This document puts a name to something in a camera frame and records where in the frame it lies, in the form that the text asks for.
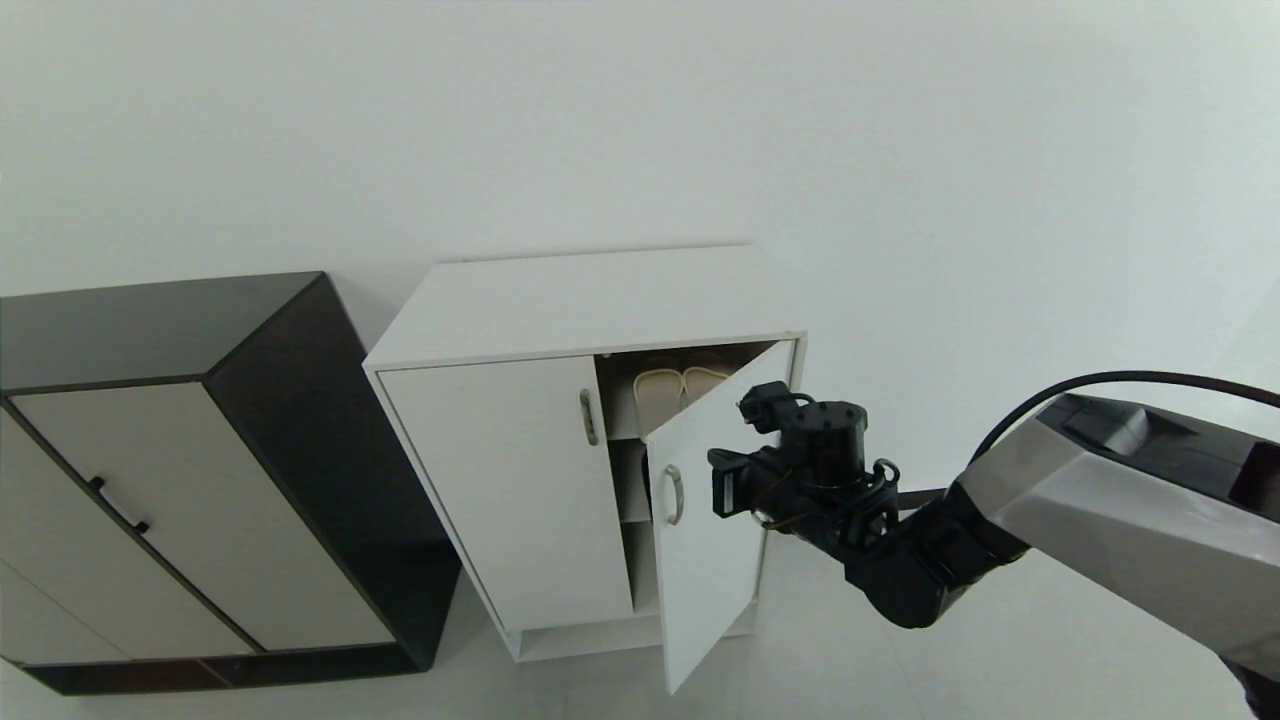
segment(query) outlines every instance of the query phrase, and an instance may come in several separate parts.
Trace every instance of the black cable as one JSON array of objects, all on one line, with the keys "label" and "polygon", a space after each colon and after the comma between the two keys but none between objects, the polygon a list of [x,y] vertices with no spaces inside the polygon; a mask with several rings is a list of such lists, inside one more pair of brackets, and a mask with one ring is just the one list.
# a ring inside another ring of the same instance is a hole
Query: black cable
[{"label": "black cable", "polygon": [[991,446],[996,445],[996,441],[1000,439],[1000,436],[1005,434],[1005,432],[1009,430],[1009,428],[1014,427],[1014,423],[1020,420],[1023,415],[1027,415],[1028,413],[1034,410],[1037,405],[1047,400],[1052,400],[1053,397],[1062,395],[1064,392],[1084,386],[1093,386],[1102,383],[1156,383],[1156,384],[1194,387],[1201,389],[1211,389],[1213,392],[1221,392],[1225,395],[1234,395],[1235,397],[1243,397],[1245,400],[1252,400],[1254,402],[1261,402],[1262,405],[1270,405],[1271,407],[1280,409],[1280,393],[1275,393],[1268,389],[1256,388],[1240,383],[1233,383],[1231,380],[1210,378],[1206,375],[1190,375],[1187,373],[1166,373],[1162,370],[1111,370],[1107,373],[1091,373],[1088,375],[1080,375],[1078,378],[1062,380],[1027,398],[1027,401],[1015,407],[1012,413],[1005,415],[1005,419],[997,423],[996,427],[992,428],[989,433],[987,433],[987,437],[982,438],[982,442],[978,445],[978,450],[973,454],[973,457],[969,459],[969,462],[972,464],[978,457],[982,457],[984,452],[991,450]]}]

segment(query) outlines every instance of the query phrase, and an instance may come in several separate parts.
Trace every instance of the shoe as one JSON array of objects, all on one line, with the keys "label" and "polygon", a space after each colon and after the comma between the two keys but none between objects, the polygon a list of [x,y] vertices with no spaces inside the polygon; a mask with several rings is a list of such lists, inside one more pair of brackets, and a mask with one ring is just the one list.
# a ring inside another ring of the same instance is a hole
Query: shoe
[{"label": "shoe", "polygon": [[686,365],[684,372],[685,407],[724,382],[724,378],[732,375],[735,370],[733,365],[724,357],[705,350],[690,355]]}]

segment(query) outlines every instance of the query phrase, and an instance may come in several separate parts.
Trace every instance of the black handle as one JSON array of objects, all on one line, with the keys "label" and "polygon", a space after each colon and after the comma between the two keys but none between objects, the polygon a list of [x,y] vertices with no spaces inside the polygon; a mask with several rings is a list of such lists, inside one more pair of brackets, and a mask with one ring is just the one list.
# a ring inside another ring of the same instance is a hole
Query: black handle
[{"label": "black handle", "polygon": [[116,515],[119,515],[120,519],[124,520],[125,525],[133,528],[133,530],[136,533],[138,533],[140,536],[145,536],[147,533],[147,530],[151,529],[151,523],[147,523],[146,520],[138,520],[137,523],[134,523],[134,521],[129,520],[128,518],[125,518],[124,512],[120,512],[120,509],[116,507],[115,503],[111,502],[110,498],[108,498],[105,495],[102,495],[102,488],[104,487],[106,487],[106,478],[104,478],[101,475],[93,475],[93,478],[88,482],[88,489],[93,491],[95,495],[97,495],[99,497],[101,497],[102,502],[105,502],[108,507],[110,507]]}]

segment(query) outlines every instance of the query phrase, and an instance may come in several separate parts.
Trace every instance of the cabinet base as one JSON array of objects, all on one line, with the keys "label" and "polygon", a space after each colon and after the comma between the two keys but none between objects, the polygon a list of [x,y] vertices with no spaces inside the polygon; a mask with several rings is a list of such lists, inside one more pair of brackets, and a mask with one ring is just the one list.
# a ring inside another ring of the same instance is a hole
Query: cabinet base
[{"label": "cabinet base", "polygon": [[260,688],[421,673],[397,644],[104,665],[18,666],[64,696]]}]

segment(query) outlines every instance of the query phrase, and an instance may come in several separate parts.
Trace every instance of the black cabinet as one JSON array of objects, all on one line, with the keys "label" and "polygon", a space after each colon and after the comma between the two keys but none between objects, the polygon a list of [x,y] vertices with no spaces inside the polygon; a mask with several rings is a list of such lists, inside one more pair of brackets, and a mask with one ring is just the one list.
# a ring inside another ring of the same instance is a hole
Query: black cabinet
[{"label": "black cabinet", "polygon": [[0,655],[64,693],[429,669],[460,564],[364,355],[323,273],[0,300]]}]

